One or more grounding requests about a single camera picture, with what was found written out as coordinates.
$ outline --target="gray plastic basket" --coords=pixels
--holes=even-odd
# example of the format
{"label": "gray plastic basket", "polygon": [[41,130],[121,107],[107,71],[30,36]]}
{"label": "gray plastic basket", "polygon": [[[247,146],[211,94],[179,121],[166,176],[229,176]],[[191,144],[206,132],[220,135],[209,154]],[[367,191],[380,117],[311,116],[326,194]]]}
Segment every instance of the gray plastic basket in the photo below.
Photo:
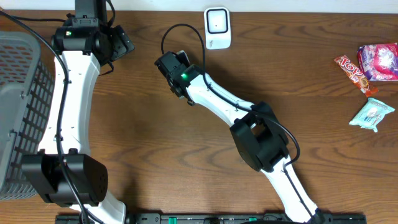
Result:
{"label": "gray plastic basket", "polygon": [[0,32],[0,200],[36,194],[21,169],[35,154],[49,118],[53,76],[31,35]]}

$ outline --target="candy wrapper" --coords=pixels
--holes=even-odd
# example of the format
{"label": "candy wrapper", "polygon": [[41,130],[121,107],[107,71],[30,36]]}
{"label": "candy wrapper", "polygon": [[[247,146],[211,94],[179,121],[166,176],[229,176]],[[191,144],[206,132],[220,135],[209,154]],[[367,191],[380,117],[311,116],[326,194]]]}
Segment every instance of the candy wrapper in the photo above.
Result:
{"label": "candy wrapper", "polygon": [[361,70],[355,66],[348,59],[347,56],[343,55],[335,58],[335,62],[340,65],[340,67],[347,74],[348,78],[367,96],[371,96],[374,93],[377,93],[379,90],[373,86],[372,83],[369,83],[368,79],[363,75]]}
{"label": "candy wrapper", "polygon": [[359,125],[361,128],[372,129],[376,133],[376,125],[383,120],[386,114],[393,111],[395,111],[395,109],[387,104],[374,98],[369,98],[365,106],[354,117],[354,119],[349,122],[349,124]]}
{"label": "candy wrapper", "polygon": [[398,80],[398,45],[365,45],[358,50],[359,68],[369,80]]}

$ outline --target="brown tabletop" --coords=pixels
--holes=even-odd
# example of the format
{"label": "brown tabletop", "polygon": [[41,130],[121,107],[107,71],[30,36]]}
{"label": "brown tabletop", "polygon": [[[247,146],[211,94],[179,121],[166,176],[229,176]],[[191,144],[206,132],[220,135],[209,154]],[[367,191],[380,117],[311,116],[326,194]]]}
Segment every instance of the brown tabletop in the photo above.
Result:
{"label": "brown tabletop", "polygon": [[[8,11],[64,18],[66,11]],[[90,116],[91,156],[108,168],[108,189],[133,211],[264,213],[283,211],[275,190],[240,158],[228,126],[206,108],[188,106],[154,66],[160,40],[176,23],[197,27],[202,12],[118,11],[135,51],[99,77]],[[26,22],[50,40],[58,22]],[[207,50],[207,71],[236,96],[265,101],[302,148],[294,165],[322,210],[364,213],[368,223],[398,222],[398,113],[378,133],[348,125],[367,101],[333,61],[357,63],[364,44],[398,40],[395,15],[231,13],[232,44]],[[0,29],[22,30],[0,18]],[[173,30],[165,49],[184,49],[201,65],[201,45],[186,27]],[[53,70],[53,56],[42,45]],[[377,82],[374,97],[398,108],[396,82]],[[295,155],[292,144],[291,155]],[[53,223],[67,208],[40,197],[0,203],[0,223]]]}

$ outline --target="purple package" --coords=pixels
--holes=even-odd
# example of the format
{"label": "purple package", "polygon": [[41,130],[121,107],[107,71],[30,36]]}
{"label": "purple package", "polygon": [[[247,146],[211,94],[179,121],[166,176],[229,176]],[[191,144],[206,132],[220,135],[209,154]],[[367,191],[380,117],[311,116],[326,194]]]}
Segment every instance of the purple package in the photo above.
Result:
{"label": "purple package", "polygon": [[358,50],[359,68],[368,80],[398,80],[398,45],[364,45]]}

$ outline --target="white wall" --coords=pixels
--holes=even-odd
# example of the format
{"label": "white wall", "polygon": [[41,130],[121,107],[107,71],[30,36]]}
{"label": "white wall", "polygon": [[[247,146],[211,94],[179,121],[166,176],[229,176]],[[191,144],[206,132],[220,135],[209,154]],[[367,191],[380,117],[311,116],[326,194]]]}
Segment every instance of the white wall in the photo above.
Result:
{"label": "white wall", "polygon": [[[225,6],[233,12],[398,13],[398,0],[112,0],[116,10],[204,11]],[[4,9],[74,10],[75,0],[0,0]]]}

